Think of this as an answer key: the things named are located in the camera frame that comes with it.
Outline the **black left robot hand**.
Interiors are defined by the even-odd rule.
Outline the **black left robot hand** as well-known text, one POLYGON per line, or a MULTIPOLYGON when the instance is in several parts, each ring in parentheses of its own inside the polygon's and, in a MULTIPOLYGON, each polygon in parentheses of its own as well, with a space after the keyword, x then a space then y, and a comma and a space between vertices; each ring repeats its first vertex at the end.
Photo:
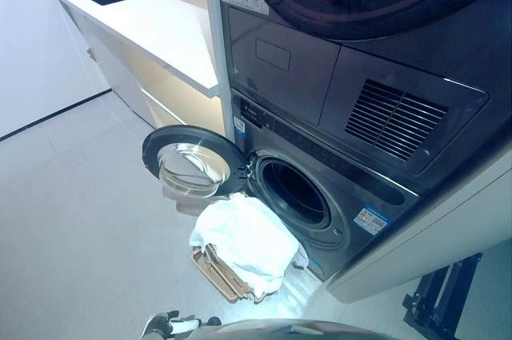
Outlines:
POLYGON ((156 314, 147 322, 142 339, 172 339, 200 327, 202 321, 194 316, 182 318, 178 310, 156 314))

